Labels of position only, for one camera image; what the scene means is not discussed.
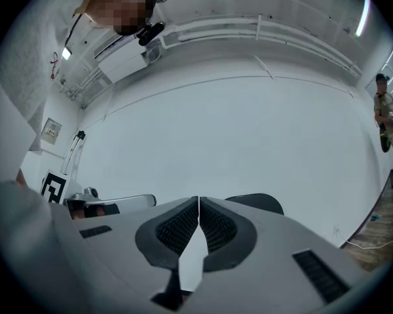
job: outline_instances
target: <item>black seat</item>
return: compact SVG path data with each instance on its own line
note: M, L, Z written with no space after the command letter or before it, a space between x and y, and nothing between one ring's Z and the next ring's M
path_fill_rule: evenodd
M246 196L232 196L226 200L241 203L253 208L262 209L264 211L284 215L284 210L282 209L280 203L274 197L264 194L255 193L248 194Z

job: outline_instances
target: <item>curved wall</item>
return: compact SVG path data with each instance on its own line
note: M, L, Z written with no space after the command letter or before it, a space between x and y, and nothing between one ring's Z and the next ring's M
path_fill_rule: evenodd
M266 72L250 55L174 68L169 59L86 110L79 183L102 198L150 193L158 203L264 192L342 245L335 227L346 238L355 232L392 168L369 95L307 61L263 58ZM181 259L185 290L196 287L206 254L198 231Z

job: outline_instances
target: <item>wooden floor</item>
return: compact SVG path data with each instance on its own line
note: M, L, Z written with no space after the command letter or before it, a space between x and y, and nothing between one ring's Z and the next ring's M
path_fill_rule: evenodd
M370 218L350 242L361 247L379 247L393 240L393 188L390 187L390 181L372 215L378 215L379 219L371 221ZM367 271L372 271L382 263L393 259L393 243L381 249L368 250L348 244L343 250Z

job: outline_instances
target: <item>person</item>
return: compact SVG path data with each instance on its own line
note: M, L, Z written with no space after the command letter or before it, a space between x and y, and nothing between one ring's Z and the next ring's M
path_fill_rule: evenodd
M61 66L62 52L77 21L89 18L121 35L143 29L157 0L31 0L0 46L0 89L33 128L30 151L41 150L48 92ZM26 184L20 171L16 179Z
M384 127L387 132L388 140L393 146L393 119L390 113L393 113L393 97L387 93L387 79L379 73L375 77L377 83L377 93L374 96L375 120Z

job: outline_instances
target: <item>black grille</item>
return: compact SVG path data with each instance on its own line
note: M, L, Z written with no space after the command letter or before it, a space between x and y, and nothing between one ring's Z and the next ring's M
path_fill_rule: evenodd
M201 203L200 225L207 240L209 253L230 243L237 234L236 223L231 218L205 203Z
M311 250L293 257L327 303L348 292L349 288Z
M88 237L93 237L93 236L97 236L100 234L110 232L111 230L112 229L108 226L100 226L100 227L96 227L96 228L81 230L80 235L82 235L83 238L88 238Z
M170 250L181 255L198 226L198 204L194 203L156 228L156 236Z

